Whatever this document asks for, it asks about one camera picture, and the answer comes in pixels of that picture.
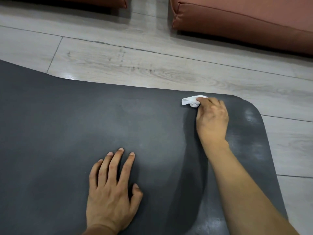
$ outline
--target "white tissue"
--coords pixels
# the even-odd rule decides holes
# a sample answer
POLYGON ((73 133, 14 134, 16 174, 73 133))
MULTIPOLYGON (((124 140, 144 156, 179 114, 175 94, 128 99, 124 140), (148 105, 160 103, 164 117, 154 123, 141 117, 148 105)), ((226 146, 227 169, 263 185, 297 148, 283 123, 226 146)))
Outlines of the white tissue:
POLYGON ((196 108, 200 105, 200 102, 197 101, 198 97, 207 98, 207 96, 205 95, 194 95, 194 96, 182 99, 182 105, 190 104, 191 107, 196 108))

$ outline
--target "orange leather couch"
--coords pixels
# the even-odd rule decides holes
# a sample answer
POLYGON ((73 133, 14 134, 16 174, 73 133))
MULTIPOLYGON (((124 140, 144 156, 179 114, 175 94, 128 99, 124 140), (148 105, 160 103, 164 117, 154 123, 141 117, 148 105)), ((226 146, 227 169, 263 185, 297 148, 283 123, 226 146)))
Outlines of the orange leather couch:
POLYGON ((126 0, 65 0, 65 1, 81 2, 103 7, 127 8, 126 0))
POLYGON ((171 0, 173 29, 313 55, 313 0, 171 0))

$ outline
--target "light wood floor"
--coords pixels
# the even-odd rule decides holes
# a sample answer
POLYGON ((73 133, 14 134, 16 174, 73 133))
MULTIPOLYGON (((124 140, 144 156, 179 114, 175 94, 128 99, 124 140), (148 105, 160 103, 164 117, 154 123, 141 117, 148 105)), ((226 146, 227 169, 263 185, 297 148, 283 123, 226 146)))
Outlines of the light wood floor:
POLYGON ((313 234, 313 60, 168 28, 168 0, 105 15, 0 1, 0 59, 53 76, 233 94, 263 116, 290 222, 313 234))

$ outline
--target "white wipe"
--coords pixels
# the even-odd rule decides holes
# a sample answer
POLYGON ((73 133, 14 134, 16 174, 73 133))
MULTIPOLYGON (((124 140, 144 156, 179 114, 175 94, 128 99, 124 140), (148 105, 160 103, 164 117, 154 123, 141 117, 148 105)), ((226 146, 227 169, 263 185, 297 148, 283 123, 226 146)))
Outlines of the white wipe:
POLYGON ((198 97, 207 98, 207 96, 205 95, 194 95, 194 96, 182 99, 182 105, 190 104, 191 107, 196 108, 200 105, 200 102, 197 101, 198 97))

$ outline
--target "cushion seam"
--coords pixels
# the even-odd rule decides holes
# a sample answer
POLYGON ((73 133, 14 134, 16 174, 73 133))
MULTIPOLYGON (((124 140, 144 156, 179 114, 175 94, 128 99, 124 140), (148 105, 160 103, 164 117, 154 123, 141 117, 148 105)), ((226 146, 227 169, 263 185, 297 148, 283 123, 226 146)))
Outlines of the cushion seam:
MULTIPOLYGON (((198 7, 206 7, 206 6, 202 6, 202 5, 198 5, 198 4, 193 4, 193 3, 187 3, 187 2, 178 2, 178 8, 177 8, 177 13, 176 13, 176 16, 178 15, 179 13, 179 7, 180 7, 180 4, 188 4, 188 5, 194 5, 194 6, 198 6, 198 7)), ((225 10, 222 10, 222 9, 219 9, 219 8, 214 8, 214 7, 206 7, 206 8, 210 8, 210 9, 214 9, 214 10, 218 10, 218 11, 225 11, 225 10)), ((261 22, 264 22, 264 23, 268 23, 268 24, 272 24, 272 25, 276 25, 276 26, 280 26, 280 27, 286 27, 286 28, 290 28, 290 29, 293 29, 293 30, 297 30, 297 31, 302 31, 302 32, 306 32, 306 33, 310 33, 310 34, 313 34, 312 31, 308 31, 308 30, 300 30, 300 29, 297 29, 297 28, 294 28, 294 27, 290 27, 290 26, 284 26, 284 25, 280 25, 280 24, 276 24, 276 23, 272 23, 272 22, 269 22, 269 21, 265 21, 265 20, 261 20, 261 19, 258 19, 258 18, 255 18, 255 17, 252 17, 252 16, 248 16, 248 15, 244 15, 244 14, 240 14, 240 13, 236 13, 236 12, 233 12, 233 11, 225 11, 225 12, 229 12, 229 13, 232 13, 232 14, 235 14, 235 15, 240 15, 240 16, 245 16, 245 17, 248 17, 248 18, 251 18, 251 19, 255 19, 255 20, 258 20, 258 21, 261 21, 261 22)))

